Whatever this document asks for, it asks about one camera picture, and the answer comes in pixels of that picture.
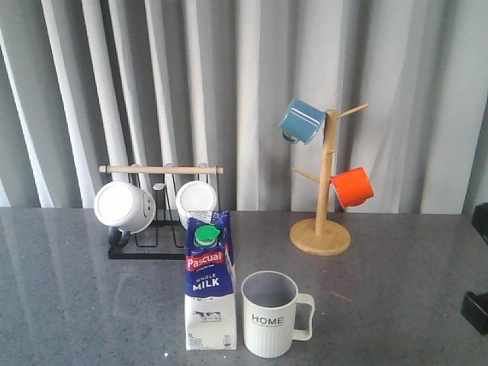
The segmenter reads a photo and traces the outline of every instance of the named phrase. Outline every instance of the green bottle cap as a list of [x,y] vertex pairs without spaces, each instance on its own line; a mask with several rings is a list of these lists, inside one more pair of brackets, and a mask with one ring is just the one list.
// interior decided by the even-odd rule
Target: green bottle cap
[[220,234],[213,225],[203,225],[195,230],[195,244],[198,246],[209,247],[213,246]]

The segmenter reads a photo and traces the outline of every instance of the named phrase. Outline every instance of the mug rack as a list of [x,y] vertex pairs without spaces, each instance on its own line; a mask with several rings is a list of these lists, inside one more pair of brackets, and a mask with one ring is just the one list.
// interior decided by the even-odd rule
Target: mug rack
[[[162,259],[162,260],[184,260],[185,259],[185,239],[186,230],[181,225],[180,220],[174,220],[172,208],[169,200],[168,185],[165,182],[165,175],[170,174],[174,192],[177,191],[175,183],[175,174],[180,175],[198,175],[205,176],[206,183],[210,175],[216,176],[217,184],[217,205],[220,210],[220,189],[219,175],[223,174],[223,168],[215,167],[193,167],[193,166],[117,166],[117,165],[100,165],[98,171],[107,175],[111,173],[128,174],[130,183],[140,188],[138,174],[157,174],[162,175],[162,183],[153,185],[152,190],[155,192],[156,215],[151,224],[141,233],[128,234],[121,233],[117,228],[109,229],[108,250],[109,259]],[[162,220],[159,219],[159,193],[163,194],[162,198]],[[172,244],[160,242],[160,230],[166,230],[165,236],[172,240]],[[154,229],[154,238],[147,237],[148,230]]]

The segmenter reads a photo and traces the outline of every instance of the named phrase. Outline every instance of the gray countertop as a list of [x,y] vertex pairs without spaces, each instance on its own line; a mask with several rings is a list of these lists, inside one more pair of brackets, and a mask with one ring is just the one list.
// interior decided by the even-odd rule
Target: gray countertop
[[[310,213],[232,212],[237,351],[185,350],[183,261],[110,260],[92,210],[0,209],[1,365],[482,365],[488,339],[460,313],[488,291],[488,248],[455,215],[329,215],[351,233],[341,255],[295,248]],[[243,278],[291,276],[316,301],[313,337],[266,360],[240,319]]]

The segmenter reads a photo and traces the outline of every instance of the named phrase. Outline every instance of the milk carton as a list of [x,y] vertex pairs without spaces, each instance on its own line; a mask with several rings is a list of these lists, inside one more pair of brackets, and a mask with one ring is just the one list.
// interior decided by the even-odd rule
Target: milk carton
[[185,256],[186,349],[236,349],[230,213],[192,213]]

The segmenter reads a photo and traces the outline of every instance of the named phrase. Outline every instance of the blue mug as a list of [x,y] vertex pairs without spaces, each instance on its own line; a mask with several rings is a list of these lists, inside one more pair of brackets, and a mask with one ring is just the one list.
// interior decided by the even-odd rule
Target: blue mug
[[303,141],[307,145],[326,120],[326,112],[319,111],[310,104],[295,98],[288,105],[279,127],[283,138],[289,143]]

